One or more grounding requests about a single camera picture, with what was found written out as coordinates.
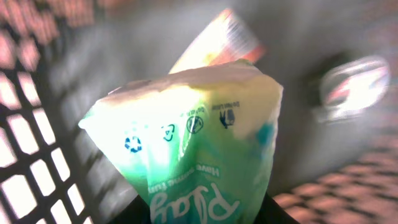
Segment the green tissue pack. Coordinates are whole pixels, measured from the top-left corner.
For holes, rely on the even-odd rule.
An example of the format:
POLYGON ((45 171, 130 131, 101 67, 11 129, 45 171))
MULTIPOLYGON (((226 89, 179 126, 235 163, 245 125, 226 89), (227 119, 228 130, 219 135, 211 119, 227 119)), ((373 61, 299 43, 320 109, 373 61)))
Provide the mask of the green tissue pack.
POLYGON ((129 83, 80 121, 152 223, 252 223, 274 159, 283 86, 246 62, 129 83))

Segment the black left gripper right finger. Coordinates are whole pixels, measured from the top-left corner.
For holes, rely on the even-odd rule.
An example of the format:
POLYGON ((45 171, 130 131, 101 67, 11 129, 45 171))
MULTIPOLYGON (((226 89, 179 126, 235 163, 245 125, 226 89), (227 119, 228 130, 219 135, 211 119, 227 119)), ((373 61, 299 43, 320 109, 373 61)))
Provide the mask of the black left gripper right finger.
POLYGON ((299 224, 266 193, 254 224, 299 224))

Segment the orange tissue pack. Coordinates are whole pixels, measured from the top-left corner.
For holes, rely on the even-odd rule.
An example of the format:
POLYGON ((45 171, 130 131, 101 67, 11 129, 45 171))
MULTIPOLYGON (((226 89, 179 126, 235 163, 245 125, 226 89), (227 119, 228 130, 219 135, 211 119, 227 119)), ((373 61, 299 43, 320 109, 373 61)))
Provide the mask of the orange tissue pack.
POLYGON ((249 27, 231 9, 225 9, 194 39, 169 73, 239 59, 256 63, 265 52, 265 47, 249 27))

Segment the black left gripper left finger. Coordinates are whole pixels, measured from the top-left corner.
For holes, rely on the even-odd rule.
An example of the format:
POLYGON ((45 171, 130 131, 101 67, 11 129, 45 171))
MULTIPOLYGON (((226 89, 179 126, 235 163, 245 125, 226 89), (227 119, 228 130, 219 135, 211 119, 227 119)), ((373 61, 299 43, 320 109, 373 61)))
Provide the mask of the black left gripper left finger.
POLYGON ((108 224, 151 224, 150 208, 138 195, 123 211, 112 218, 108 224))

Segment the dark grey plastic mesh basket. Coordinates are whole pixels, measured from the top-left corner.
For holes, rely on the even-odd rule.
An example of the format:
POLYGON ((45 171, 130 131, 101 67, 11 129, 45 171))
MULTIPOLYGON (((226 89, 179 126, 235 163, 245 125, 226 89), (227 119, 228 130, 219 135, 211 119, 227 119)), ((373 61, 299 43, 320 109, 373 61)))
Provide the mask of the dark grey plastic mesh basket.
POLYGON ((108 91, 167 73, 223 9, 284 88, 269 195, 300 223, 397 222, 396 1, 2 1, 1 216, 108 223, 136 197, 78 122, 108 91), (385 97, 316 119, 317 78, 379 55, 385 97))

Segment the dark green round-logo box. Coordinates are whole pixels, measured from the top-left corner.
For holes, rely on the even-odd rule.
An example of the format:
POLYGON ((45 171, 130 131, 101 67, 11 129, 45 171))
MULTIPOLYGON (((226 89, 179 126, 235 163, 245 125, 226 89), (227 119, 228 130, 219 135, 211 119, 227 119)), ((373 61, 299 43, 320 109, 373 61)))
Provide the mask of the dark green round-logo box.
POLYGON ((320 79, 314 115, 320 123, 355 117, 382 99, 390 81, 389 64, 378 55, 338 65, 320 79))

